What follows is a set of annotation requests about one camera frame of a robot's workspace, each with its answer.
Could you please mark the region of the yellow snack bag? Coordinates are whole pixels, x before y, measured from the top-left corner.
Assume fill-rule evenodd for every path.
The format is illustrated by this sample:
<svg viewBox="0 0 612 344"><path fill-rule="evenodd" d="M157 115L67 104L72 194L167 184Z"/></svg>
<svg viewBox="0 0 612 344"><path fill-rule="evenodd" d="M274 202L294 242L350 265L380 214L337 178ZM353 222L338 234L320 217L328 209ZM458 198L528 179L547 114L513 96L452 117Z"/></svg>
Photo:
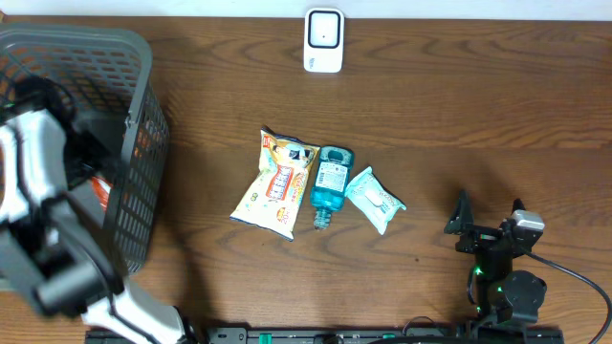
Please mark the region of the yellow snack bag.
<svg viewBox="0 0 612 344"><path fill-rule="evenodd" d="M260 130L259 173L230 214L234 221L294 239L294 225L320 147Z"/></svg>

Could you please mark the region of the light green wet wipes pack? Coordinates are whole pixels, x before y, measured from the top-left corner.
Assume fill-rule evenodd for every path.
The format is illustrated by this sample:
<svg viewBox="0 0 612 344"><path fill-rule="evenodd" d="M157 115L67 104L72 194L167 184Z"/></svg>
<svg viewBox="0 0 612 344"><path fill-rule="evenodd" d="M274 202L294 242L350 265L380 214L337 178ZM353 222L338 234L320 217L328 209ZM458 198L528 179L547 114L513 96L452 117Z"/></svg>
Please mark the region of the light green wet wipes pack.
<svg viewBox="0 0 612 344"><path fill-rule="evenodd" d="M384 235L389 222L405 204L387 191L379 182L371 166L366 167L347 185L345 196Z"/></svg>

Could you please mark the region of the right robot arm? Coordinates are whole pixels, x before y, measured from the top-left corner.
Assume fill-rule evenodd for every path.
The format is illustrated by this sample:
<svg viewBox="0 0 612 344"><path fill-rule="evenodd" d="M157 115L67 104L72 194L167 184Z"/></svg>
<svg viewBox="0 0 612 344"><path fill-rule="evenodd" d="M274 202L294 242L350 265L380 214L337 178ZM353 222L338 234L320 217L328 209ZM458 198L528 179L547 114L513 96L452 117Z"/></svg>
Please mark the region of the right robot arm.
<svg viewBox="0 0 612 344"><path fill-rule="evenodd" d="M508 327L536 323L546 283L526 270L515 270L513 261L531 251L544 228L541 216L519 199L499 226L478 225L468 193L459 193L444 232L459 237L456 251L474 256L470 302L480 308L481 321Z"/></svg>

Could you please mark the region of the orange snack bar wrapper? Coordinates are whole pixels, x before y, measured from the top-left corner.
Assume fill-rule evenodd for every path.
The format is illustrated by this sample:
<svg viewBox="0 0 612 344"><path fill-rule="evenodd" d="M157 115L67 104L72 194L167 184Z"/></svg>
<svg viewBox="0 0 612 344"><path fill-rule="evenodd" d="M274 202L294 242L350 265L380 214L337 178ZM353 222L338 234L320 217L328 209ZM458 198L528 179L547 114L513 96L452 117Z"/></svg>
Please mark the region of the orange snack bar wrapper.
<svg viewBox="0 0 612 344"><path fill-rule="evenodd" d="M91 178L91 184L94 193L98 197L102 210L106 211L109 203L110 192L113 188L113 185L106 181L103 177L98 176Z"/></svg>

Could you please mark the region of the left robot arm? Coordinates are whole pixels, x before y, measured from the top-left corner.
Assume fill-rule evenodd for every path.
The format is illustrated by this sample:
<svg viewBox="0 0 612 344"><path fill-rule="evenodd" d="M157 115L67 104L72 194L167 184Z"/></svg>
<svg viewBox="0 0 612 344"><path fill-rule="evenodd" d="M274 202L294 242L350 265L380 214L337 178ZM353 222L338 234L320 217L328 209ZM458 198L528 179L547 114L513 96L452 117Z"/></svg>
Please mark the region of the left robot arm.
<svg viewBox="0 0 612 344"><path fill-rule="evenodd" d="M173 307L132 282L91 186L116 163L63 86L40 76L15 84L1 110L1 273L44 316L78 317L132 343L197 343Z"/></svg>

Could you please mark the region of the blue mouthwash bottle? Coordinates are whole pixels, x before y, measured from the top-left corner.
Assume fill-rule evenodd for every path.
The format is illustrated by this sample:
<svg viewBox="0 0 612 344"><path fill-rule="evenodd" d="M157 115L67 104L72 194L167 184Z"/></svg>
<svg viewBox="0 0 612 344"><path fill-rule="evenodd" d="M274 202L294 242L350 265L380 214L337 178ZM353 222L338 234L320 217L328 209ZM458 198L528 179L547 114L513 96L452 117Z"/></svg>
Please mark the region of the blue mouthwash bottle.
<svg viewBox="0 0 612 344"><path fill-rule="evenodd" d="M350 149L331 145L321 148L310 195L311 205L316 210L315 230L328 228L333 214L343 209L354 159L355 155Z"/></svg>

